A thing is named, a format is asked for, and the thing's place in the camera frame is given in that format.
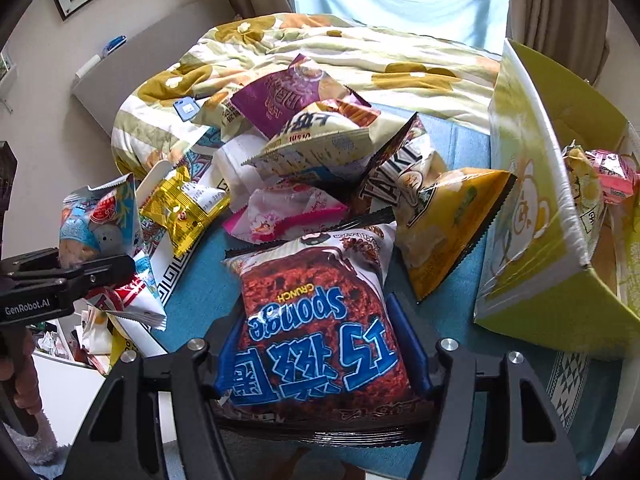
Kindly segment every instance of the hand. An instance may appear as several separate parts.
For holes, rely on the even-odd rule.
[[[25,329],[22,351],[25,355],[24,368],[15,380],[15,405],[23,408],[30,415],[35,415],[42,409],[42,399],[38,389],[38,373],[33,363],[35,344],[28,329]],[[14,363],[7,357],[0,357],[0,381],[7,381],[14,374]]]

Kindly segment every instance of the pink snack bag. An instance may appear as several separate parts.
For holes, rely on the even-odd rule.
[[[248,205],[223,226],[235,238],[261,244],[295,240],[340,223],[347,206],[307,184],[278,184],[257,189]]]
[[[619,204],[633,196],[638,180],[633,159],[606,150],[591,150],[586,155],[598,172],[605,202]]]
[[[313,60],[298,54],[289,67],[249,83],[231,98],[238,111],[271,139],[307,105],[341,99],[370,107],[363,98],[338,83]]]

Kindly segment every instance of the bed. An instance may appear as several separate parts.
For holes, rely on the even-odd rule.
[[[172,31],[159,27],[158,33],[163,36]],[[148,41],[141,43],[140,56],[145,55],[145,45],[155,47]],[[365,27],[336,16],[274,14],[211,28],[177,62],[170,65],[177,58],[167,62],[167,70],[148,76],[123,96],[110,131],[117,167],[143,180],[156,162],[168,160],[187,165],[192,176],[210,186],[224,186],[211,157],[217,146],[236,134],[226,128],[225,99],[265,71],[286,67],[300,52],[377,107],[407,117],[413,111],[425,114],[427,128],[440,153],[447,154],[450,168],[489,165],[487,107],[499,56],[427,36]],[[193,97],[202,107],[191,122],[183,122],[173,107],[176,99],[185,96]],[[168,328],[164,333],[154,331],[153,336],[168,351],[190,337],[201,336],[210,321],[226,314],[238,296],[238,286],[232,280],[211,283],[209,277],[212,272],[222,272],[218,267],[230,243],[228,237],[215,225],[202,238],[187,258],[156,272]],[[447,331],[448,336],[473,350],[501,354],[517,348],[525,353],[548,386],[582,471],[588,474],[603,448],[610,445],[611,435],[619,433],[611,421],[622,362],[604,363],[581,354],[555,352],[473,325],[472,306],[483,253],[484,241],[424,301],[420,314],[440,333]],[[390,271],[387,288],[389,283],[407,288],[399,269],[398,264]],[[416,450],[415,446],[404,446],[336,452],[348,462],[402,477]]]

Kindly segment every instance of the purple snack bag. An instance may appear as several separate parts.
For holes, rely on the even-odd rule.
[[[311,103],[341,99],[370,104],[338,83],[313,60],[298,54],[289,67],[249,83],[231,98],[238,111],[271,139],[295,114]]]

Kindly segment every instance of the blue snack bag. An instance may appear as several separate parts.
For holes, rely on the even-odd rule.
[[[140,231],[133,174],[103,186],[81,187],[63,201],[60,265],[135,252]]]

